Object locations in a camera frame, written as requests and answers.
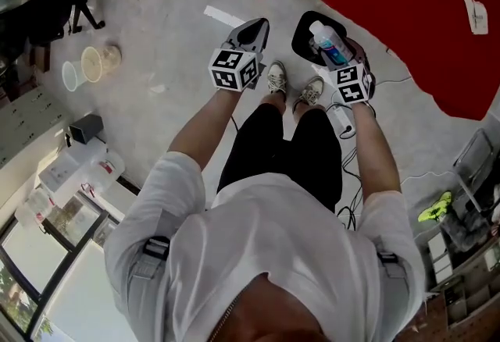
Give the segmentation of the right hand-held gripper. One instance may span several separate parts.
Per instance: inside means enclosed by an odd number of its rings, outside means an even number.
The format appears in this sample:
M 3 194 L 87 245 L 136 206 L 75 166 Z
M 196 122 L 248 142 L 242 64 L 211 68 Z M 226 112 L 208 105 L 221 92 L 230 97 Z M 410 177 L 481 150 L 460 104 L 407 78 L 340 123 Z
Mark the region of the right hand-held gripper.
M 330 71 L 329 76 L 339 91 L 344 104 L 367 102 L 374 95 L 376 82 L 373 74 L 367 69 L 370 67 L 370 63 L 366 52 L 358 42 L 350 37 L 345 37 L 344 42 L 359 64 L 333 70 L 333 61 L 328 54 L 322 53 L 321 57 L 325 67 Z

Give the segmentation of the blue labelled white bottle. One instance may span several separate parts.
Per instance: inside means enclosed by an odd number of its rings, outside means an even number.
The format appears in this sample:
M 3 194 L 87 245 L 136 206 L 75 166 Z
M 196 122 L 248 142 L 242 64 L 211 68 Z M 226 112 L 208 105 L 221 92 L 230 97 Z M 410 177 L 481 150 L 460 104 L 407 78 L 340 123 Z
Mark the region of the blue labelled white bottle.
M 335 65 L 347 65 L 352 60 L 352 51 L 332 27 L 317 20 L 310 25 L 309 30 L 313 34 L 314 42 Z

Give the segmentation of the black trash bin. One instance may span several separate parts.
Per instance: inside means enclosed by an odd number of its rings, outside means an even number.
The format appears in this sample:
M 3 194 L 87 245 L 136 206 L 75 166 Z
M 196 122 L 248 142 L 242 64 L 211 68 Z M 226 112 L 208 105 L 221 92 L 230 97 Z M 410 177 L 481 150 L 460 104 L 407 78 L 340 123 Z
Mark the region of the black trash bin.
M 313 34 L 309 30 L 310 25 L 315 21 L 320 21 L 323 25 L 332 27 L 342 38 L 347 37 L 347 30 L 338 21 L 315 11 L 305 12 L 298 21 L 298 25 L 291 41 L 293 52 L 311 63 L 318 66 L 325 66 L 326 63 L 324 62 L 319 51 L 313 47 Z

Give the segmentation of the beige paper card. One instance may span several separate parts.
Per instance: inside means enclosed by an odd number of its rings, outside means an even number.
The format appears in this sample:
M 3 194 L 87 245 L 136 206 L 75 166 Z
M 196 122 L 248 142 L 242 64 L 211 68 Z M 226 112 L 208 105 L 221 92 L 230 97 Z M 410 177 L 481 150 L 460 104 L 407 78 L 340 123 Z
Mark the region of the beige paper card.
M 470 23 L 470 29 L 475 35 L 488 34 L 488 12 L 485 6 L 475 0 L 464 0 Z

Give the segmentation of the person's right forearm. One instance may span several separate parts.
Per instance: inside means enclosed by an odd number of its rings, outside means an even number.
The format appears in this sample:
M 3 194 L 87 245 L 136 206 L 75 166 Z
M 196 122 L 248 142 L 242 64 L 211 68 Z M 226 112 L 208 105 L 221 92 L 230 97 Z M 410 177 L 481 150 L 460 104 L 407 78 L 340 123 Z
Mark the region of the person's right forearm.
M 352 113 L 363 200 L 380 192 L 401 191 L 394 156 L 373 110 L 365 103 L 355 103 Z

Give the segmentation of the person's right grey sneaker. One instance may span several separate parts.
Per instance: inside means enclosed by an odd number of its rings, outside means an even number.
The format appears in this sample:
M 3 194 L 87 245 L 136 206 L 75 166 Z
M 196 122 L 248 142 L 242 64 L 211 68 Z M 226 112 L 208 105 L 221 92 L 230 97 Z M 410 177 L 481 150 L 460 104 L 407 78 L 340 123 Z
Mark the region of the person's right grey sneaker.
M 309 83 L 302 89 L 302 92 L 294 102 L 292 106 L 292 112 L 295 113 L 297 105 L 302 103 L 308 106 L 315 105 L 324 90 L 324 80 L 322 77 L 314 77 L 309 81 Z

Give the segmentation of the person's left leg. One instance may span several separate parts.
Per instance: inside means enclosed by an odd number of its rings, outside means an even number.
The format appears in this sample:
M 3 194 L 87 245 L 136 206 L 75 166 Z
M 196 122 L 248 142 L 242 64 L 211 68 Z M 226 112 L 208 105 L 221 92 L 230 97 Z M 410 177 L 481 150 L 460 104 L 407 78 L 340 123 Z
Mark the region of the person's left leg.
M 281 115 L 286 111 L 286 95 L 282 91 L 276 91 L 264 96 L 260 102 L 261 105 L 272 105 Z

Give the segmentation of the person's black shorts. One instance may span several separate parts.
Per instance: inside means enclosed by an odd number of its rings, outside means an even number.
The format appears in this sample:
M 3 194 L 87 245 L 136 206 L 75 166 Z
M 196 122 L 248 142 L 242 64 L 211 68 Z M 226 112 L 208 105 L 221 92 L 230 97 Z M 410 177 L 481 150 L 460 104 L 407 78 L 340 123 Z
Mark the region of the person's black shorts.
M 264 173 L 289 176 L 335 211 L 342 193 L 341 147 L 322 109 L 305 112 L 286 141 L 282 115 L 272 105 L 259 105 L 237 133 L 217 190 Z

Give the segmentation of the stacked plastic cups on floor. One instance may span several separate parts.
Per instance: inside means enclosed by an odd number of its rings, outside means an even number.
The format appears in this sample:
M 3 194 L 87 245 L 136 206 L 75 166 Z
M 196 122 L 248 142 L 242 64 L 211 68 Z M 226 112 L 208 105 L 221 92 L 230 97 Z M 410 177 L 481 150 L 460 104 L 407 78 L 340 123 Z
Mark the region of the stacked plastic cups on floor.
M 102 48 L 86 47 L 81 54 L 81 67 L 87 81 L 99 82 L 105 75 L 115 71 L 121 64 L 122 55 L 115 45 Z

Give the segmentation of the person's white t-shirt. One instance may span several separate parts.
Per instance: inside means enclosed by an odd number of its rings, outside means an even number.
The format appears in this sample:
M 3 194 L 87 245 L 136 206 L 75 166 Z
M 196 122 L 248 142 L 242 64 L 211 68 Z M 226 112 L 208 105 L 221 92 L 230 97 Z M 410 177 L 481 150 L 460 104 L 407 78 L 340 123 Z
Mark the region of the person's white t-shirt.
M 277 173 L 239 180 L 206 208 L 200 167 L 179 152 L 156 163 L 104 249 L 116 306 L 138 342 L 206 342 L 263 273 L 333 342 L 391 342 L 424 298 L 402 194 L 371 195 L 353 231 Z

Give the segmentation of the black office chair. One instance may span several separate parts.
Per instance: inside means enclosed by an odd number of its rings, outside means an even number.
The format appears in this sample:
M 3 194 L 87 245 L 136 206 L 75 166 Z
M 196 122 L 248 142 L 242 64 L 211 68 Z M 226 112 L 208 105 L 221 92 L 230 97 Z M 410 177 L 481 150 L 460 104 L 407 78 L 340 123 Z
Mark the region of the black office chair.
M 27 42 L 46 46 L 63 38 L 63 28 L 70 17 L 73 17 L 70 33 L 81 32 L 80 15 L 96 30 L 105 27 L 105 21 L 97 22 L 91 14 L 88 0 L 28 0 L 0 13 L 0 56 L 11 62 L 23 53 Z

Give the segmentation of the white drawer unit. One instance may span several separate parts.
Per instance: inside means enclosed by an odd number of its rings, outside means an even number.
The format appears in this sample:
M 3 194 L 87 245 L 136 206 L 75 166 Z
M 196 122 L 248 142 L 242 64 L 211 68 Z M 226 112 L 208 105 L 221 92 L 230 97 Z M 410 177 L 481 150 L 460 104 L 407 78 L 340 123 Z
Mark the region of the white drawer unit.
M 463 278 L 460 266 L 466 253 L 460 251 L 445 231 L 438 231 L 423 239 L 423 259 L 427 275 L 427 289 L 442 289 Z

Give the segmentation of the white flat box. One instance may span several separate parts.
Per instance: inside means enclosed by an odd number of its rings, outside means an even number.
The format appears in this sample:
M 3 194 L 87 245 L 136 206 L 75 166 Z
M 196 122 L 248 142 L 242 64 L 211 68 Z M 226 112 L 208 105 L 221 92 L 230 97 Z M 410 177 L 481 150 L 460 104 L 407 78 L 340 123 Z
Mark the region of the white flat box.
M 79 163 L 67 152 L 62 152 L 39 174 L 39 178 L 47 191 L 55 193 L 80 168 Z

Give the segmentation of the clear plastic jar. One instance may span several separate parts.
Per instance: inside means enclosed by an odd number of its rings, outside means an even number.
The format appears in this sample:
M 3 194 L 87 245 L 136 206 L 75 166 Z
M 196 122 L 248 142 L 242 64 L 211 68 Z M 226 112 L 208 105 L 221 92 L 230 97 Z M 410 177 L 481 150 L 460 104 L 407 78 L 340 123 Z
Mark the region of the clear plastic jar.
M 52 211 L 53 206 L 52 200 L 45 190 L 34 189 L 26 200 L 17 207 L 15 217 L 23 227 L 40 226 Z

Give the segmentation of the black window frame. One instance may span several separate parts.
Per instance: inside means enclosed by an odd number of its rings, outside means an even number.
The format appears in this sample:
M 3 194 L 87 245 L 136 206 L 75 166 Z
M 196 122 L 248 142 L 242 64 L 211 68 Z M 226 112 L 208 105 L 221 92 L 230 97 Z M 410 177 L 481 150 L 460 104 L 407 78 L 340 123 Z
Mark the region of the black window frame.
M 67 338 L 49 319 L 50 306 L 85 248 L 115 225 L 109 212 L 78 192 L 40 225 L 25 228 L 10 216 L 0 227 L 0 313 L 24 342 Z

